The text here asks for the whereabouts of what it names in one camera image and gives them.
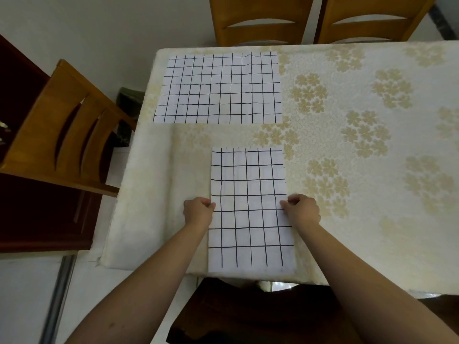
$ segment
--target person's left arm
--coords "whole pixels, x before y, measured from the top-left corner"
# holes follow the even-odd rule
[[[91,310],[66,344],[150,343],[214,209],[206,198],[186,200],[185,226]]]

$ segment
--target person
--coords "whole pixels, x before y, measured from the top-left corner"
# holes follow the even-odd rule
[[[313,198],[295,194],[280,204],[364,342],[459,343],[427,307],[328,233]],[[185,226],[89,312],[66,343],[150,343],[214,209],[206,198],[186,200]]]

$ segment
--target chair back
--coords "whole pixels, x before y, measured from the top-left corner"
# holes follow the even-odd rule
[[[314,43],[348,38],[384,38],[406,41],[435,0],[323,0]],[[365,15],[397,16],[398,19],[342,22]]]
[[[99,165],[119,121],[136,123],[65,60],[60,60],[17,133],[0,172],[117,196]]]
[[[219,46],[251,41],[300,44],[313,0],[209,0]],[[280,19],[289,23],[231,25],[255,19]]]

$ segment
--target finger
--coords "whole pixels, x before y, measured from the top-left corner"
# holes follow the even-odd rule
[[[196,197],[195,200],[199,200],[204,205],[209,205],[212,201],[209,198]]]
[[[288,197],[288,202],[291,203],[291,204],[296,204],[298,203],[299,201],[301,200],[304,200],[306,199],[307,196],[305,196],[304,194],[292,194]]]
[[[291,205],[286,202],[285,200],[280,201],[280,206],[285,210],[285,212],[288,212],[290,210]]]

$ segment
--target sheet of paper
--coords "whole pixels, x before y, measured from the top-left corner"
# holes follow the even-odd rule
[[[282,123],[277,52],[169,59],[156,123]]]
[[[286,199],[282,146],[212,149],[209,272],[290,273],[293,236],[279,201]]]

